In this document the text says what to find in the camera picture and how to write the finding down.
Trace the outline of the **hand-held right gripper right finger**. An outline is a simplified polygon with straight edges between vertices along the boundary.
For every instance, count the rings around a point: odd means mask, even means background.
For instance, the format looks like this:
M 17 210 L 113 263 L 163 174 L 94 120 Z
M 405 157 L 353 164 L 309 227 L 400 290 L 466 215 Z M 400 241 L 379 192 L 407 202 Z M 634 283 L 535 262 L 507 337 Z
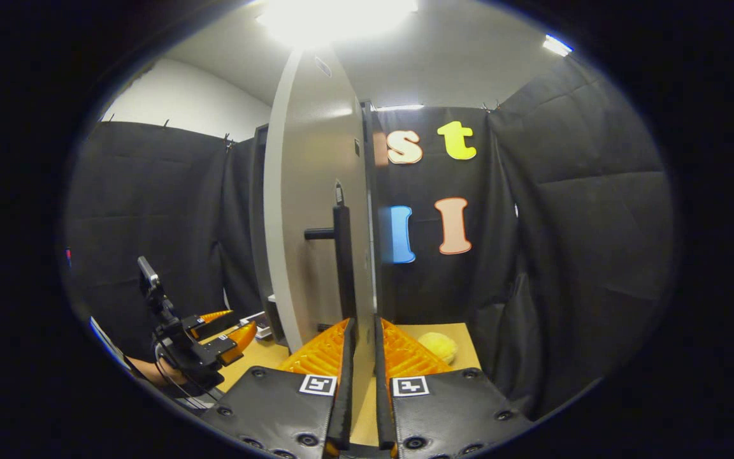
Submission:
M 475 459 L 533 427 L 481 369 L 453 369 L 375 317 L 377 430 L 391 459 Z

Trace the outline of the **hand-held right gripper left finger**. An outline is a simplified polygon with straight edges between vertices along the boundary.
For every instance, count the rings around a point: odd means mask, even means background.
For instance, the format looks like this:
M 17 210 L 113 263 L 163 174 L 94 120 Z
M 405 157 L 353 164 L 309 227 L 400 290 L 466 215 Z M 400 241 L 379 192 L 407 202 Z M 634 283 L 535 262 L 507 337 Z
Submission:
M 355 346 L 348 317 L 277 368 L 250 367 L 201 421 L 267 459 L 332 459 L 350 446 Z

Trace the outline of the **black door handle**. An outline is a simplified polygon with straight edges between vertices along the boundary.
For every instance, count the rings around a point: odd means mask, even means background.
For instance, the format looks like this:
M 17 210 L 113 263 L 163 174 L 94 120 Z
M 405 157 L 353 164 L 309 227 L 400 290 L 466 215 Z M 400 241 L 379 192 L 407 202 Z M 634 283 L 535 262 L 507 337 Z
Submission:
M 335 206 L 333 206 L 334 226 L 329 228 L 309 228 L 304 230 L 306 240 L 332 239 L 335 245 L 336 275 L 338 280 L 339 302 L 344 319 L 357 316 L 356 290 L 352 255 L 352 235 L 350 234 L 350 209 L 346 206 L 342 184 L 335 184 Z

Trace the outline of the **light grey cabinet door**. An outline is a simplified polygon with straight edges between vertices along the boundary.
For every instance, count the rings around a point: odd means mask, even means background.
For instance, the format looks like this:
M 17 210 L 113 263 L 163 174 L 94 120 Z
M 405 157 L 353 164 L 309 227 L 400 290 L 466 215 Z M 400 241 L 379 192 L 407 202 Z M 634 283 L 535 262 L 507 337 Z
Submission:
M 332 47 L 291 52 L 275 95 L 263 165 L 263 224 L 278 320 L 290 352 L 343 319 L 334 226 L 336 191 L 350 211 L 358 317 L 373 313 L 363 111 Z

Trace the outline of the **white book with portrait cover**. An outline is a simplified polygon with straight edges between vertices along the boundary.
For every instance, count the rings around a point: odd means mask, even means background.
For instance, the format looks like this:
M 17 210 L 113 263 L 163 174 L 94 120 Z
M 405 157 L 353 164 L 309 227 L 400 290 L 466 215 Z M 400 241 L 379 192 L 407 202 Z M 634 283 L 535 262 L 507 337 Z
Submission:
M 248 323 L 255 323 L 256 327 L 256 339 L 257 340 L 269 340 L 273 337 L 273 331 L 271 330 L 271 323 L 268 319 L 265 311 L 253 314 L 253 316 L 243 317 L 239 320 L 241 326 L 247 325 Z

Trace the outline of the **yellow round sponge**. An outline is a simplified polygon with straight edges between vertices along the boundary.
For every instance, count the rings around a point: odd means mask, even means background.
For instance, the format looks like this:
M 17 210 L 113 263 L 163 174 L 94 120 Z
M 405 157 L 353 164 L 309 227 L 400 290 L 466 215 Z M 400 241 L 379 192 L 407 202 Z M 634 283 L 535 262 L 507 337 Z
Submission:
M 441 332 L 426 332 L 417 338 L 417 342 L 436 355 L 445 364 L 452 364 L 459 351 L 456 340 Z

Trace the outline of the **black backdrop cloth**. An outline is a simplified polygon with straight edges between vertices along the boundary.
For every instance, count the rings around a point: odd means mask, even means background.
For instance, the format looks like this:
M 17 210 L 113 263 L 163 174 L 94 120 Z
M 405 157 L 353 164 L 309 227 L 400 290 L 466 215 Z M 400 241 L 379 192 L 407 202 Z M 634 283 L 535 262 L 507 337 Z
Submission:
M 376 310 L 466 325 L 532 419 L 619 367 L 663 310 L 676 231 L 655 140 L 571 53 L 492 110 L 372 105 Z M 74 151 L 59 250 L 73 308 L 152 358 L 145 256 L 178 313 L 265 311 L 250 231 L 254 138 L 100 122 Z

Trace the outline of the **large ceiling light panel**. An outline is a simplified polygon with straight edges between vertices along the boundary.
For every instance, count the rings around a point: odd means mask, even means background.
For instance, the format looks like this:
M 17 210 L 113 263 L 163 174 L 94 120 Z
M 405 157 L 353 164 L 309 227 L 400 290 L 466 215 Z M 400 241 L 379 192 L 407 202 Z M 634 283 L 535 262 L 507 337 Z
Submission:
M 417 0 L 271 0 L 256 22 L 292 47 L 313 47 L 398 28 Z

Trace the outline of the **small ceiling light panel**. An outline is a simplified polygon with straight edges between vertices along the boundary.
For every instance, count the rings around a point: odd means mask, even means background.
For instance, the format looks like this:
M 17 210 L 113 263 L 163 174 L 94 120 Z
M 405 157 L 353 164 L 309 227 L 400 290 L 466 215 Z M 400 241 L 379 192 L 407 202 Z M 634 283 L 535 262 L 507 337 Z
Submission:
M 549 52 L 562 57 L 565 57 L 573 52 L 573 49 L 571 47 L 550 34 L 545 35 L 542 47 L 544 49 L 547 49 Z

